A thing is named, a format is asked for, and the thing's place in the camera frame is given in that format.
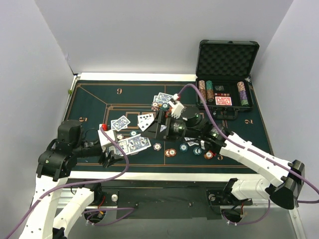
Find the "nine of spades card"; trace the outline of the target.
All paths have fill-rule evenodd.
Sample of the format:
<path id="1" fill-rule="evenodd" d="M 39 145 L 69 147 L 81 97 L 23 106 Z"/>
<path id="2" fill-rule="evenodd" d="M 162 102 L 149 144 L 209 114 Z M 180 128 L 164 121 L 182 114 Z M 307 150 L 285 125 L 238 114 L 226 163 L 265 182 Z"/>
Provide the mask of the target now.
<path id="1" fill-rule="evenodd" d="M 138 116 L 138 123 L 143 122 L 145 120 L 153 120 L 154 119 L 154 114 L 149 113 L 149 114 L 142 114 Z"/>

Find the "three of clubs card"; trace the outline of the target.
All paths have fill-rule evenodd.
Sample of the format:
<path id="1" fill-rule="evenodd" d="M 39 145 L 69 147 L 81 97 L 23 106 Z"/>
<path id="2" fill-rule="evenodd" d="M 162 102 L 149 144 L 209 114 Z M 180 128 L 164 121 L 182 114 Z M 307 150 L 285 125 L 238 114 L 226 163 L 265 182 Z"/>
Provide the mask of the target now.
<path id="1" fill-rule="evenodd" d="M 138 123 L 138 127 L 140 128 L 141 131 L 145 131 L 152 124 L 153 121 L 154 121 L 153 119 L 142 121 Z"/>

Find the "green fifty chips seat four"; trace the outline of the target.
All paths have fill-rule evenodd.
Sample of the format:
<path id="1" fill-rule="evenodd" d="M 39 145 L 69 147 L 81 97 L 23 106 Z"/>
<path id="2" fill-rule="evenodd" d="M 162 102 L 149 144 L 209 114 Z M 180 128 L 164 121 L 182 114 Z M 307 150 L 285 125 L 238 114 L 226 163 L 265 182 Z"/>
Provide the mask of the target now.
<path id="1" fill-rule="evenodd" d="M 137 134 L 138 134 L 138 132 L 135 131 L 135 130 L 132 130 L 132 131 L 130 132 L 130 136 L 136 136 Z"/>

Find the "blue backed card deck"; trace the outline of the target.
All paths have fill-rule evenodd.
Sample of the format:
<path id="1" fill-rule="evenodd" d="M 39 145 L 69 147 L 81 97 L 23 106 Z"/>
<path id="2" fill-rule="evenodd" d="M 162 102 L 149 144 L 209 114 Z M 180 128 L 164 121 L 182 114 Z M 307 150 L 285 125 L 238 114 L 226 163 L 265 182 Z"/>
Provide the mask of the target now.
<path id="1" fill-rule="evenodd" d="M 150 140 L 140 134 L 119 141 L 119 146 L 126 155 L 136 154 L 151 147 L 151 145 Z"/>

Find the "red five chip stack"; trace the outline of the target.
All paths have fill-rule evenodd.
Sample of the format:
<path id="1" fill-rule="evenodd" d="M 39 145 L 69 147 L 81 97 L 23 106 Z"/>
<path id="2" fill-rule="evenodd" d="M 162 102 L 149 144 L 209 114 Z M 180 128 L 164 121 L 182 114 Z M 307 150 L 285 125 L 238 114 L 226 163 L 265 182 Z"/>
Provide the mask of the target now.
<path id="1" fill-rule="evenodd" d="M 176 156 L 176 150 L 173 148 L 167 149 L 165 151 L 165 155 L 166 155 L 166 157 L 174 157 L 174 156 Z"/>

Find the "blue card seat three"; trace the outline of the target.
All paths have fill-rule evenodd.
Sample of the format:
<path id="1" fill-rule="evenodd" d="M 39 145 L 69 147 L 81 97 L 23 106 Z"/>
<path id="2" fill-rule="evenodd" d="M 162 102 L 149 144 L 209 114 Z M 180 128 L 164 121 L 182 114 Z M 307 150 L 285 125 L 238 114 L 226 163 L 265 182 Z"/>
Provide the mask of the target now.
<path id="1" fill-rule="evenodd" d="M 193 141 L 190 141 L 190 142 L 188 142 L 187 144 L 188 144 L 189 146 L 198 145 L 198 143 L 193 142 Z"/>

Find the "blue card seat five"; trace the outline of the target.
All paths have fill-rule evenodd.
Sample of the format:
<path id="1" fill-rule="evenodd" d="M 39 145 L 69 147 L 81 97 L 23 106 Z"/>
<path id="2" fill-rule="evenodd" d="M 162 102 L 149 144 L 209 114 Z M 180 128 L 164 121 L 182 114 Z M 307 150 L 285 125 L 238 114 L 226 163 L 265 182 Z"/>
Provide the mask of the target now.
<path id="1" fill-rule="evenodd" d="M 111 121 L 111 127 L 116 131 L 120 131 L 126 128 L 130 123 L 130 120 L 126 116 L 121 116 L 120 118 Z"/>

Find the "red five chips seat three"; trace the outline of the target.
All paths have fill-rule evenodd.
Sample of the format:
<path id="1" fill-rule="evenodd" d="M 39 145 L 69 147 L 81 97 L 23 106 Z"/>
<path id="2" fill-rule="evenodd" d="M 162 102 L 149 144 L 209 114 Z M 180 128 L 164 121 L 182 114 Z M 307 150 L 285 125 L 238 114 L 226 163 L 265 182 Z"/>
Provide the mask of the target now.
<path id="1" fill-rule="evenodd" d="M 213 153 L 211 151 L 207 151 L 205 154 L 204 154 L 204 158 L 205 159 L 212 159 L 214 157 Z"/>

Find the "blue playing card box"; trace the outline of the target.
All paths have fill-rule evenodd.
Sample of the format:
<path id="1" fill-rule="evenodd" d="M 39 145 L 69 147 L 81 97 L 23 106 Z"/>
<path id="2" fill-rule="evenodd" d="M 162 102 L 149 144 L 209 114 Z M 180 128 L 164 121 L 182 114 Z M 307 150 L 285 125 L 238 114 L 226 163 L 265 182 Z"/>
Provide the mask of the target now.
<path id="1" fill-rule="evenodd" d="M 120 148 L 122 149 L 122 151 L 125 154 L 129 153 L 128 149 L 125 146 L 120 146 Z M 115 146 L 110 146 L 108 148 L 108 152 L 111 152 L 111 151 L 113 151 L 116 155 L 123 156 L 123 154 L 120 152 L 120 150 L 117 147 L 115 147 Z"/>

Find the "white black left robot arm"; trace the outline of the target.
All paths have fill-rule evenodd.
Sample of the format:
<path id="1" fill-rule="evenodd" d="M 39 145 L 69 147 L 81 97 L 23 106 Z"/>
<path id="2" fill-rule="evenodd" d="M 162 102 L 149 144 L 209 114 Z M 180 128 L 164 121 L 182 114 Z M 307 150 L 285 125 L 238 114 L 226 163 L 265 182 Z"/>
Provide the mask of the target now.
<path id="1" fill-rule="evenodd" d="M 65 239 L 88 206 L 101 207 L 105 201 L 102 180 L 67 181 L 79 158 L 99 156 L 100 163 L 108 166 L 113 158 L 107 158 L 105 150 L 112 144 L 117 145 L 116 133 L 104 124 L 98 139 L 86 142 L 80 121 L 61 123 L 57 138 L 38 158 L 33 200 L 21 219 L 25 223 L 21 239 Z"/>

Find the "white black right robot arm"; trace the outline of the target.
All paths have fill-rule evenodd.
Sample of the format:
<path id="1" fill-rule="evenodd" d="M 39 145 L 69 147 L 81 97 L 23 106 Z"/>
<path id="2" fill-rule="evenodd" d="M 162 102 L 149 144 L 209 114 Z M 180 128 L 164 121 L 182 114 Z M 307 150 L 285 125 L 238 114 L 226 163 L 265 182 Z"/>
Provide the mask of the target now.
<path id="1" fill-rule="evenodd" d="M 225 202 L 266 199 L 288 210 L 297 205 L 304 184 L 300 179 L 305 174 L 302 162 L 279 159 L 227 128 L 214 127 L 197 107 L 185 107 L 177 119 L 170 112 L 159 110 L 156 115 L 138 116 L 138 123 L 144 137 L 162 141 L 191 138 L 203 151 L 231 158 L 262 175 L 258 180 L 231 178 L 222 192 Z"/>

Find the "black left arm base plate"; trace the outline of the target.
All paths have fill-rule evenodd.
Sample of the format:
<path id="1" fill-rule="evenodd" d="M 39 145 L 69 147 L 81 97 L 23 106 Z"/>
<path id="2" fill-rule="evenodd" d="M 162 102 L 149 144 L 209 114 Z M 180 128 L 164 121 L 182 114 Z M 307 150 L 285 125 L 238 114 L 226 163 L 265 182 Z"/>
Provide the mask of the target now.
<path id="1" fill-rule="evenodd" d="M 93 202 L 89 206 L 117 206 L 119 199 L 119 191 L 114 188 L 98 187 L 91 189 L 93 192 Z"/>

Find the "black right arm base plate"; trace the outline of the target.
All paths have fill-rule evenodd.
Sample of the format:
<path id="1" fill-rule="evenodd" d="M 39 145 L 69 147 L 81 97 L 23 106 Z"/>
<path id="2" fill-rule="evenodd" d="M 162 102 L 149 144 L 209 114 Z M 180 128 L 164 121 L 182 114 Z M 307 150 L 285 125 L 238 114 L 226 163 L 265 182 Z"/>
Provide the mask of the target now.
<path id="1" fill-rule="evenodd" d="M 211 206 L 251 206 L 252 199 L 237 199 L 230 192 L 224 192 L 223 189 L 211 188 L 206 189 L 208 204 Z"/>

